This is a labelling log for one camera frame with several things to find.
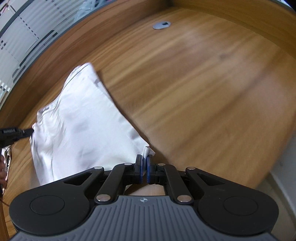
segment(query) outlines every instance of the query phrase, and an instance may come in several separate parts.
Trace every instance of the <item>white wall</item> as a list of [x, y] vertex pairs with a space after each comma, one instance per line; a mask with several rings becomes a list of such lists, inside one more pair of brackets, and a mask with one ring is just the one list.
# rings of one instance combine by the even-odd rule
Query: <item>white wall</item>
[[296, 133], [272, 169], [271, 174], [296, 216]]
[[10, 0], [9, 5], [17, 12], [22, 5], [26, 3], [27, 0]]
[[13, 9], [10, 7], [6, 8], [5, 11], [0, 16], [0, 30], [5, 26], [5, 24], [10, 20], [14, 15]]

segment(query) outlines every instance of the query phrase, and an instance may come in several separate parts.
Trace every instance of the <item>metal tool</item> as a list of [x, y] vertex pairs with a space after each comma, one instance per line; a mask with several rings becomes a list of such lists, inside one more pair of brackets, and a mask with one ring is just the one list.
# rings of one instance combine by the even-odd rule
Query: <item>metal tool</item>
[[[34, 132], [33, 129], [22, 130], [17, 127], [0, 129], [0, 148], [1, 149], [6, 148], [6, 151], [4, 152], [4, 158], [5, 158], [4, 163], [6, 165], [7, 175], [8, 175], [8, 170], [9, 170], [10, 161], [11, 161], [11, 155], [8, 155], [8, 152], [10, 152], [10, 147], [8, 148], [8, 146], [14, 144], [16, 141], [20, 139], [30, 137], [33, 134], [33, 132]], [[4, 193], [4, 188], [2, 185], [0, 185], [0, 197], [3, 196], [3, 193]]]
[[30, 137], [34, 130], [29, 129], [19, 129], [17, 127], [0, 129], [0, 148], [14, 144], [16, 141]]
[[15, 241], [276, 240], [279, 211], [268, 195], [198, 168], [147, 158], [147, 184], [166, 196], [124, 196], [143, 182], [143, 158], [112, 171], [94, 167], [21, 193], [10, 204]]

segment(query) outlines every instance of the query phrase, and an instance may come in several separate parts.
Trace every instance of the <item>ribbed gray surface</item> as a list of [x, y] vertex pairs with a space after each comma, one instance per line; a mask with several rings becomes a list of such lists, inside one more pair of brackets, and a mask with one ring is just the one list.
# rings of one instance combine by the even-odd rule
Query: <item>ribbed gray surface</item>
[[231, 237], [206, 226], [190, 206], [173, 203], [168, 196], [120, 196], [110, 205], [97, 206], [77, 229], [54, 237], [17, 233], [12, 241], [275, 241], [268, 234]]

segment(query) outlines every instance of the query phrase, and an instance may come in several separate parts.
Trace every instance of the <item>white cloth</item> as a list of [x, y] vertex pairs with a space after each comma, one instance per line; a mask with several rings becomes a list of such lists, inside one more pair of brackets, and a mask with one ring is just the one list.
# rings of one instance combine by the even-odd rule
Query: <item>white cloth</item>
[[60, 95], [37, 112], [33, 129], [31, 152], [41, 185], [154, 154], [118, 111], [90, 63], [71, 72]]

